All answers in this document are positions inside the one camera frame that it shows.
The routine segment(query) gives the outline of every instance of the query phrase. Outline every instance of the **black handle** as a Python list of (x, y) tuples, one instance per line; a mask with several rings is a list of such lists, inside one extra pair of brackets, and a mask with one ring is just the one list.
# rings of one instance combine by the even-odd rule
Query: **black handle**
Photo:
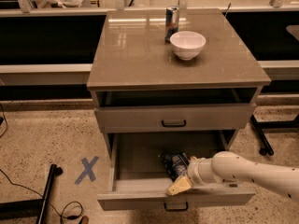
[(166, 203), (164, 203), (164, 209), (167, 212), (185, 212), (189, 209), (188, 203), (186, 202), (186, 207), (182, 209), (168, 209)]
[(161, 121), (162, 126), (165, 128), (181, 128), (187, 125), (186, 119), (182, 121), (182, 123), (165, 123), (164, 120)]

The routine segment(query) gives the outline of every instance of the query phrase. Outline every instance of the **speckled floor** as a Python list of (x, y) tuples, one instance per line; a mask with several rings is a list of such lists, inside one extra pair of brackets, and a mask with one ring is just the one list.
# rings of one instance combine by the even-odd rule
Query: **speckled floor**
[[(86, 100), (2, 102), (8, 121), (7, 133), (0, 138), (0, 168), (11, 181), (43, 192), (52, 163), (64, 173), (54, 184), (50, 202), (61, 213), (72, 201), (80, 202), (90, 224), (151, 224), (151, 223), (298, 223), (299, 203), (282, 198), (252, 184), (241, 184), (256, 190), (256, 195), (244, 206), (205, 207), (186, 212), (152, 211), (104, 212), (97, 202), (97, 193), (107, 188), (109, 157), (100, 134), (93, 104)], [(259, 98), (255, 111), (258, 120), (294, 119), (299, 114), (299, 96)], [(252, 161), (299, 167), (299, 132), (271, 132), (266, 134), (274, 156), (261, 156), (260, 143), (250, 123), (241, 130), (231, 151)], [(99, 160), (93, 167), (95, 180), (87, 176), (79, 184), (76, 180), (84, 167), (81, 160)], [(0, 174), (0, 202), (39, 198), (36, 194), (12, 186)], [(78, 209), (65, 213), (76, 214)], [(34, 217), (0, 220), (0, 223), (35, 223)], [(64, 223), (78, 223), (65, 220)], [(58, 215), (49, 207), (47, 223), (60, 223)]]

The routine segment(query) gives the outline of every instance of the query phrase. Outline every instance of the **gray cabinet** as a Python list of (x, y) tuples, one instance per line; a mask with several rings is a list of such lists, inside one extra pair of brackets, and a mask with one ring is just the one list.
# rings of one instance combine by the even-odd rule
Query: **gray cabinet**
[(228, 184), (165, 193), (172, 181), (159, 156), (229, 150), (270, 82), (217, 9), (185, 10), (181, 18), (181, 29), (208, 41), (189, 62), (164, 43), (164, 23), (157, 23), (164, 11), (107, 14), (88, 82), (111, 158), (108, 191), (98, 195), (104, 210), (239, 205), (254, 195)]

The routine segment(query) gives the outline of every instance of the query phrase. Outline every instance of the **drawer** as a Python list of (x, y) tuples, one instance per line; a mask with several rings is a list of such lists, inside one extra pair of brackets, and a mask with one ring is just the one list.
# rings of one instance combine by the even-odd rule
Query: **drawer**
[(159, 158), (164, 153), (212, 157), (226, 150), (219, 131), (115, 133), (112, 146), (110, 185), (98, 195), (103, 210), (160, 209), (183, 211), (191, 207), (240, 205), (255, 193), (236, 185), (211, 184), (170, 197), (172, 183)]
[(244, 128), (255, 104), (164, 105), (96, 108), (102, 133), (224, 130)]

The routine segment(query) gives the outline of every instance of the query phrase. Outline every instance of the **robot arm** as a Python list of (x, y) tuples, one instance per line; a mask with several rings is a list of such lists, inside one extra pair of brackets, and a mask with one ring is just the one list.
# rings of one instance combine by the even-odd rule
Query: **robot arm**
[(187, 176), (180, 176), (167, 193), (175, 195), (194, 186), (227, 181), (254, 183), (299, 203), (299, 168), (248, 161), (227, 151), (210, 159), (191, 158)]

